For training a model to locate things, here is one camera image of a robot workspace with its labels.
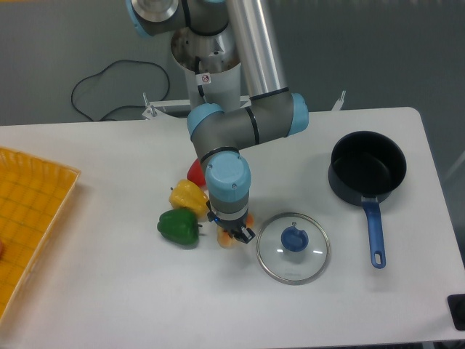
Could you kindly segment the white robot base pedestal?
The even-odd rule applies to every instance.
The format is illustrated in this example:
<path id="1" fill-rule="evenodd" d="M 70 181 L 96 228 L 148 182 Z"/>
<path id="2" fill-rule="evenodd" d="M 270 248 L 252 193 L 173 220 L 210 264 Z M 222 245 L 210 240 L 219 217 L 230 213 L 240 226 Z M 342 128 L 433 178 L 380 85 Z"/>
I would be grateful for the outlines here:
<path id="1" fill-rule="evenodd" d="M 230 26 L 214 36 L 179 29 L 171 53 L 184 71 L 191 108 L 216 103 L 228 112 L 241 106 L 240 59 Z"/>

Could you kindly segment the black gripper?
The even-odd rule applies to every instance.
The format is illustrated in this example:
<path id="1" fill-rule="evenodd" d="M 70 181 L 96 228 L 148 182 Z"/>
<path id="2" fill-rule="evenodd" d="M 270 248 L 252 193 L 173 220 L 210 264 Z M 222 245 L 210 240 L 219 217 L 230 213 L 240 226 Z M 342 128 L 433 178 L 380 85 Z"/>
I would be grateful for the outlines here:
<path id="1" fill-rule="evenodd" d="M 255 232 L 252 229 L 246 227 L 246 218 L 248 214 L 244 214 L 242 217 L 236 220 L 223 220 L 219 218 L 214 210 L 212 209 L 210 201 L 206 202 L 206 206 L 209 209 L 207 212 L 207 219 L 209 222 L 214 222 L 219 227 L 230 232 L 230 236 L 236 241 L 241 243 L 249 243 L 255 238 Z"/>

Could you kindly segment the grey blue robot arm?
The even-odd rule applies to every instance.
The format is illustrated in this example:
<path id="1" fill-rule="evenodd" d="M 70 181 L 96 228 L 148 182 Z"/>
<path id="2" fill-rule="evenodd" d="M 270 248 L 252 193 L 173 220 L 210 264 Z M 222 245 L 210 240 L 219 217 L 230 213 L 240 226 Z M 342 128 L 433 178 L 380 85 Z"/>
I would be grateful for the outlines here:
<path id="1" fill-rule="evenodd" d="M 266 1 L 128 1 L 142 36 L 172 32 L 189 74 L 187 117 L 209 190 L 210 221 L 248 243 L 251 171 L 240 151 L 304 131 L 304 98 L 289 90 Z"/>

